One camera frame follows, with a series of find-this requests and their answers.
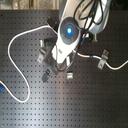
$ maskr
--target optical breadboard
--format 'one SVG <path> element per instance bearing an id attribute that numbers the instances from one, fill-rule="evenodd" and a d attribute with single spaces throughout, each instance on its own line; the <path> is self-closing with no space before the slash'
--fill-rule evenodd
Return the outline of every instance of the optical breadboard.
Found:
<path id="1" fill-rule="evenodd" d="M 46 24 L 51 17 L 59 21 L 58 11 L 0 11 L 0 80 L 19 99 L 27 97 L 27 86 L 10 62 L 7 48 L 17 34 Z M 14 40 L 11 56 L 29 81 L 31 94 L 18 103 L 4 89 L 0 93 L 0 128 L 128 128 L 128 65 L 117 71 L 99 60 L 77 56 L 73 79 L 67 73 L 51 74 L 44 84 L 46 63 L 37 62 L 40 40 L 56 37 L 49 28 L 22 35 Z M 79 52 L 102 56 L 118 67 L 128 59 L 128 12 L 110 11 L 105 30 L 97 43 L 85 40 Z"/>

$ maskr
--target metal clamp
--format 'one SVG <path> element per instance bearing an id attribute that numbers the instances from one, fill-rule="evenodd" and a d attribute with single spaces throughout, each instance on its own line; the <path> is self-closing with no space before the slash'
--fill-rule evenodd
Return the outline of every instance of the metal clamp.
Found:
<path id="1" fill-rule="evenodd" d="M 38 59 L 37 61 L 41 64 L 44 60 L 44 55 L 45 55 L 45 50 L 43 49 L 45 46 L 44 46 L 44 40 L 40 40 L 40 53 L 39 53 L 39 56 L 38 56 Z"/>
<path id="2" fill-rule="evenodd" d="M 108 55 L 109 55 L 109 52 L 107 50 L 104 50 L 104 52 L 101 56 L 102 59 L 99 61 L 99 64 L 98 64 L 99 69 L 101 69 L 101 70 L 103 69 L 104 64 L 107 62 Z"/>
<path id="3" fill-rule="evenodd" d="M 67 79 L 73 79 L 73 72 L 67 72 Z"/>
<path id="4" fill-rule="evenodd" d="M 96 35 L 96 34 L 95 34 L 95 35 L 93 35 L 93 40 L 92 40 L 92 42 L 93 42 L 93 43 L 98 42 L 98 41 L 97 41 L 97 35 Z"/>
<path id="5" fill-rule="evenodd" d="M 52 68 L 50 66 L 48 66 L 46 71 L 45 71 L 45 73 L 43 74 L 43 77 L 42 77 L 43 83 L 47 82 L 47 80 L 49 79 L 51 73 L 52 73 Z"/>

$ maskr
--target black surface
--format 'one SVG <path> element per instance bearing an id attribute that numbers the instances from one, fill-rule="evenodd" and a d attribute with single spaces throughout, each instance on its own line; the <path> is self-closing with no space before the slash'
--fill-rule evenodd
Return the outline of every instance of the black surface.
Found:
<path id="1" fill-rule="evenodd" d="M 57 11 L 0 11 L 0 79 L 19 98 L 25 99 L 27 87 L 7 57 L 11 38 L 25 30 L 45 24 Z M 66 73 L 52 74 L 46 84 L 41 78 L 46 65 L 37 63 L 39 40 L 55 37 L 43 29 L 16 39 L 11 55 L 26 75 L 31 96 L 27 103 L 16 102 L 4 89 L 0 93 L 0 127 L 5 128 L 128 128 L 128 65 L 119 71 L 98 60 L 77 57 L 74 79 Z M 119 66 L 128 59 L 128 13 L 111 11 L 106 29 L 98 43 L 84 43 L 81 53 L 101 56 L 109 51 L 108 62 Z"/>
<path id="2" fill-rule="evenodd" d="M 112 0 L 112 10 L 128 10 L 128 0 Z"/>

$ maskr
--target white cable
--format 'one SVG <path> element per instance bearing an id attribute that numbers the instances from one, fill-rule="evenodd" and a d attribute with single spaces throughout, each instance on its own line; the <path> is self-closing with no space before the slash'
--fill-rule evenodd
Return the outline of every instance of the white cable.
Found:
<path id="1" fill-rule="evenodd" d="M 84 58 L 91 58 L 89 55 L 82 55 L 82 54 L 80 54 L 80 53 L 77 53 L 77 55 L 78 56 L 80 56 L 80 57 L 84 57 Z M 99 57 L 99 56 L 92 56 L 92 58 L 96 58 L 96 59 L 101 59 L 101 57 Z M 105 63 L 110 69 L 112 69 L 112 70 L 119 70 L 119 69 L 121 69 L 122 67 L 124 67 L 126 64 L 128 63 L 128 60 L 125 62 L 125 63 L 123 63 L 121 66 L 119 66 L 119 67 L 117 67 L 117 68 L 114 68 L 114 67 L 112 67 L 112 66 L 110 66 L 107 62 Z"/>
<path id="2" fill-rule="evenodd" d="M 9 94 L 10 94 L 16 101 L 18 101 L 18 102 L 20 102 L 20 103 L 25 103 L 25 102 L 28 101 L 28 99 L 29 99 L 29 97 L 30 97 L 30 86 L 29 86 L 29 83 L 28 83 L 26 77 L 24 76 L 24 74 L 21 72 L 21 70 L 17 67 L 17 65 L 16 65 L 15 62 L 13 61 L 13 59 L 12 59 L 12 57 L 11 57 L 11 55 L 10 55 L 10 47 L 11 47 L 11 45 L 12 45 L 12 42 L 13 42 L 17 37 L 22 36 L 22 35 L 27 34 L 27 33 L 31 33 L 31 32 L 34 32 L 34 31 L 43 29 L 43 28 L 51 28 L 51 27 L 50 27 L 49 25 L 45 25 L 45 26 L 41 26 L 41 27 L 38 27 L 38 28 L 35 28 L 35 29 L 32 29 L 32 30 L 28 30 L 28 31 L 22 32 L 22 33 L 20 33 L 20 34 L 18 34 L 18 35 L 16 35 L 16 36 L 14 36 L 14 37 L 12 38 L 12 40 L 10 41 L 9 45 L 8 45 L 8 57 L 9 57 L 10 61 L 12 62 L 12 64 L 14 65 L 14 67 L 17 69 L 17 71 L 21 74 L 21 76 L 22 76 L 23 79 L 25 80 L 25 83 L 27 84 L 27 87 L 28 87 L 28 96 L 27 96 L 26 100 L 19 100 L 18 98 L 16 98 L 16 97 L 12 94 L 12 92 L 8 89 L 8 87 L 7 87 L 2 81 L 0 81 L 0 84 L 2 84 L 2 85 L 6 88 L 6 90 L 9 92 Z"/>

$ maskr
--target blue light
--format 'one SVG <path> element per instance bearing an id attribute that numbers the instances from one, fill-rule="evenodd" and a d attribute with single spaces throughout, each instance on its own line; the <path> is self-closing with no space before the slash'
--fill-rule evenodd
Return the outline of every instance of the blue light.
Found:
<path id="1" fill-rule="evenodd" d="M 67 34 L 70 35 L 72 33 L 72 29 L 71 28 L 68 28 L 67 29 Z"/>

